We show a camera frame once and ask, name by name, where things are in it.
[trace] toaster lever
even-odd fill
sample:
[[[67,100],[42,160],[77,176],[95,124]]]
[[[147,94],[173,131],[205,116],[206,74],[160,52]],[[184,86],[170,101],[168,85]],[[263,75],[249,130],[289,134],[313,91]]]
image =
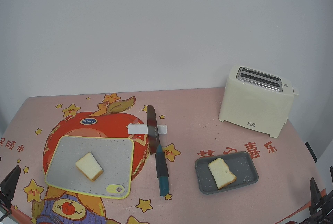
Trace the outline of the toaster lever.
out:
[[[299,90],[298,90],[298,88],[295,87],[295,86],[293,86],[292,88],[293,88],[293,90],[294,90],[294,95],[295,95],[295,96],[299,96]]]

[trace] yellow cutting board rim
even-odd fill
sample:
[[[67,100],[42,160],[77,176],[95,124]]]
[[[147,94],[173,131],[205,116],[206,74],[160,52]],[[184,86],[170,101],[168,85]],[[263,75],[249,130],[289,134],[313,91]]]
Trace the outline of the yellow cutting board rim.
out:
[[[101,139],[101,140],[109,140],[109,139],[119,139],[119,140],[123,140],[123,139],[126,139],[126,140],[130,140],[132,142],[132,152],[131,152],[131,171],[130,171],[130,176],[129,176],[129,187],[128,187],[128,191],[126,193],[125,196],[122,196],[122,197],[111,197],[111,196],[107,196],[107,195],[94,195],[94,194],[89,194],[89,193],[86,193],[86,192],[80,192],[80,191],[77,191],[77,190],[72,190],[72,189],[68,189],[68,188],[62,188],[62,187],[59,187],[59,186],[56,186],[56,185],[53,185],[53,184],[50,184],[48,181],[47,181],[47,175],[49,173],[49,170],[50,170],[50,167],[51,167],[51,164],[52,164],[52,161],[53,161],[53,158],[55,156],[55,153],[57,152],[57,149],[59,147],[59,144],[62,140],[62,138],[64,137],[72,137],[72,138],[91,138],[91,139]],[[50,161],[50,164],[47,168],[47,171],[46,171],[46,174],[45,174],[45,182],[47,185],[51,186],[51,187],[54,187],[54,188],[58,188],[58,189],[61,189],[61,190],[64,190],[64,191],[67,191],[67,192],[73,192],[73,193],[79,193],[79,194],[84,194],[84,195],[88,195],[88,196],[94,196],[94,197],[101,197],[101,198],[107,198],[107,199],[117,199],[117,200],[122,200],[122,199],[125,199],[126,197],[128,197],[130,195],[130,192],[131,192],[131,179],[132,179],[132,166],[133,166],[133,154],[134,154],[134,141],[131,139],[131,138],[110,138],[110,137],[107,137],[107,138],[103,138],[103,137],[85,137],[85,136],[72,136],[72,135],[64,135],[62,136],[59,141],[58,141],[58,144],[56,146],[56,149],[54,150],[54,153],[53,153],[53,156],[52,156],[52,159]]]

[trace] knife handle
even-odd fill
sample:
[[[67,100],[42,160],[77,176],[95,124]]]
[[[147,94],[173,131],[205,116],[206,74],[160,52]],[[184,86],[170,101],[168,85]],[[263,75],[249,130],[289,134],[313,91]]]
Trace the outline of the knife handle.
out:
[[[159,179],[160,196],[166,196],[169,193],[169,172],[165,160],[165,153],[162,151],[162,146],[159,144],[156,150],[156,172]]]
[[[166,176],[159,177],[160,196],[166,196],[169,193],[169,179]]]

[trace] toaster slot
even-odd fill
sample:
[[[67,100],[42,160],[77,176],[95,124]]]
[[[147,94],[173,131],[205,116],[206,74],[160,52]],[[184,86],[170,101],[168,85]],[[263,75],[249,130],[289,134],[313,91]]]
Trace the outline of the toaster slot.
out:
[[[268,75],[268,74],[265,74],[265,73],[261,73],[261,72],[258,72],[258,71],[252,70],[252,69],[243,68],[242,71],[249,72],[249,73],[252,73],[252,74],[256,74],[256,75],[259,75],[259,76],[262,76],[262,77],[265,77],[265,78],[269,78],[271,80],[279,81],[279,78],[277,78],[277,77],[274,77],[274,76],[271,76],[271,75]]]
[[[269,75],[257,70],[240,67],[236,76],[241,81],[246,81],[271,90],[282,92],[282,82],[279,77]]]
[[[272,81],[269,81],[269,80],[264,80],[262,78],[258,78],[258,77],[251,76],[251,75],[248,75],[248,74],[242,73],[240,76],[242,76],[244,78],[251,79],[251,80],[260,81],[260,82],[263,82],[265,84],[273,85],[273,86],[278,87],[278,88],[280,87],[280,85],[278,83],[276,83],[276,82],[272,82]]]

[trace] gray tray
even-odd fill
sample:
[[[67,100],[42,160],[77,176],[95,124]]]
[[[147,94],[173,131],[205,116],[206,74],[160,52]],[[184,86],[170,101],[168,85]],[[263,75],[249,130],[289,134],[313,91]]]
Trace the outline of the gray tray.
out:
[[[221,188],[220,190],[217,188],[214,177],[208,168],[208,164],[217,158],[222,158],[229,166],[230,171],[237,177],[233,183]],[[227,155],[199,158],[195,161],[195,170],[197,172],[199,189],[204,194],[219,193],[236,189],[253,184],[259,179],[252,159],[249,153],[245,151]]]

